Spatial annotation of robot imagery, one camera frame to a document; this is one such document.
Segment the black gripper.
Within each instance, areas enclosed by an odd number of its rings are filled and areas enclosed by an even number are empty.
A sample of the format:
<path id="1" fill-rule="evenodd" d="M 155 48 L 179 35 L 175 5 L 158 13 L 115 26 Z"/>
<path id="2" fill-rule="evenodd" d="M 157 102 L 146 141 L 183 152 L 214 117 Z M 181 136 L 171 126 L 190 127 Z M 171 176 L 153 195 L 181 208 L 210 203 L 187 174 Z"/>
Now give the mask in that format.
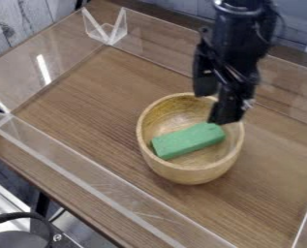
<path id="1" fill-rule="evenodd" d="M 207 121 L 239 122 L 253 106 L 258 62 L 273 46 L 278 24 L 274 3 L 214 3 L 213 32 L 199 29 L 193 66 L 198 97 L 218 94 Z"/>

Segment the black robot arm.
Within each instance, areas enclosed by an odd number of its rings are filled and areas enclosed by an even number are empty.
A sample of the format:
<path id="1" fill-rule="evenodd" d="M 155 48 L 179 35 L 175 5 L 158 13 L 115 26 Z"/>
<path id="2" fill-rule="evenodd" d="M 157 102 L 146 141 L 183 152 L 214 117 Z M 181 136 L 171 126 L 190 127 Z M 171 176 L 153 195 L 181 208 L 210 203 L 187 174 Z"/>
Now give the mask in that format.
<path id="1" fill-rule="evenodd" d="M 253 107 L 258 62 L 273 46 L 278 13 L 273 0 L 214 0 L 215 24 L 199 29 L 193 79 L 198 97 L 218 96 L 207 118 L 225 125 Z"/>

